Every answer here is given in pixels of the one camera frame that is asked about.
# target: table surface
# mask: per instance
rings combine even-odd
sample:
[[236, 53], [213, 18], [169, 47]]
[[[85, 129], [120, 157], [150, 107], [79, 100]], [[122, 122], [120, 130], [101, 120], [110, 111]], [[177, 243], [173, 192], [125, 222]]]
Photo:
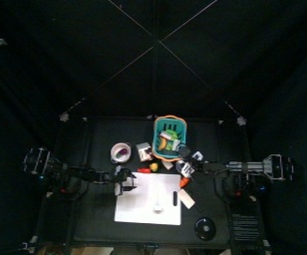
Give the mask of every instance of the table surface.
[[[248, 159], [244, 130], [236, 122], [186, 120], [186, 124], [186, 144], [192, 151], [202, 153], [204, 159], [220, 162]], [[93, 168], [112, 171], [116, 167], [110, 161], [112, 147], [118, 142], [129, 142], [133, 145], [133, 155], [124, 167], [137, 170], [149, 163], [140, 162], [136, 145], [142, 142], [152, 143], [153, 137], [154, 122], [149, 120], [97, 118], [89, 119], [87, 122], [67, 122], [62, 126], [55, 156], [69, 165], [79, 165], [83, 162]], [[177, 173], [174, 168], [172, 170], [161, 168], [158, 172]], [[181, 205], [181, 225], [126, 223], [114, 221], [117, 205], [114, 186], [90, 184], [89, 191], [79, 200], [73, 241], [90, 244], [228, 246], [225, 205], [215, 195], [213, 175], [196, 172], [186, 191], [196, 201], [197, 208], [193, 206], [186, 209]], [[209, 241], [200, 240], [194, 234], [194, 222], [201, 217], [209, 217], [216, 225], [216, 235]]]

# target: red object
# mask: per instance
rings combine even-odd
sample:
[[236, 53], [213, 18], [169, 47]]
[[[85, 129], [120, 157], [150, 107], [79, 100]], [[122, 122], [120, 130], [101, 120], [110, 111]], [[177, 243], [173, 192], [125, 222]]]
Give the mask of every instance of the red object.
[[152, 173], [152, 170], [149, 168], [138, 168], [138, 172], [141, 172], [141, 173]]
[[181, 181], [180, 181], [180, 187], [185, 187], [190, 182], [190, 178], [184, 178]]

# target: green container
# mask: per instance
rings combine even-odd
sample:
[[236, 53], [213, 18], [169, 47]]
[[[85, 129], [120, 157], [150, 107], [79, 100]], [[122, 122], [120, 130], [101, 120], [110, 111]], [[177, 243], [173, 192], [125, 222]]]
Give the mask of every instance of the green container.
[[158, 150], [160, 133], [168, 129], [176, 131], [181, 143], [186, 143], [186, 122], [177, 116], [164, 116], [156, 119], [153, 125], [153, 155], [165, 161], [177, 161], [180, 156], [177, 151]]

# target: white sheet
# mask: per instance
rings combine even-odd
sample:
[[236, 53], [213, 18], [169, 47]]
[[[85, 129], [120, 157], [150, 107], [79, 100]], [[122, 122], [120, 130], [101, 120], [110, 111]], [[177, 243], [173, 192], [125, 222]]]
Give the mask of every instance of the white sheet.
[[116, 221], [180, 225], [178, 199], [177, 206], [173, 206], [173, 192], [180, 191], [180, 175], [138, 172], [134, 175], [137, 188], [118, 196]]

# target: orange object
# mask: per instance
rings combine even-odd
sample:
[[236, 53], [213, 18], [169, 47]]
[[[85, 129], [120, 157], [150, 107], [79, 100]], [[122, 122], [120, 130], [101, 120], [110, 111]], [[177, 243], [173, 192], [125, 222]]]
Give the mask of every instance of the orange object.
[[180, 187], [185, 187], [190, 182], [190, 178], [184, 178], [181, 181], [180, 181]]

